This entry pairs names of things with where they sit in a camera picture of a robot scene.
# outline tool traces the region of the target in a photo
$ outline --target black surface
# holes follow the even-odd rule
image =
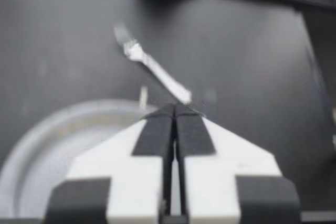
[[[174,107],[167,105],[146,117],[147,122],[134,147],[132,156],[160,156],[163,158],[163,197],[165,213],[170,213]]]
[[[41,224],[40,219],[0,219],[0,224]]]
[[[240,224],[299,224],[300,202],[295,186],[283,177],[237,176]]]
[[[193,92],[197,109],[275,154],[304,209],[335,209],[334,131],[293,9],[247,0],[0,0],[0,163],[34,124],[92,99],[175,102],[113,26]]]
[[[110,179],[66,181],[51,194],[44,224],[107,224]]]
[[[307,30],[321,67],[322,75],[327,87],[328,97],[336,106],[336,15],[317,10],[304,12]]]

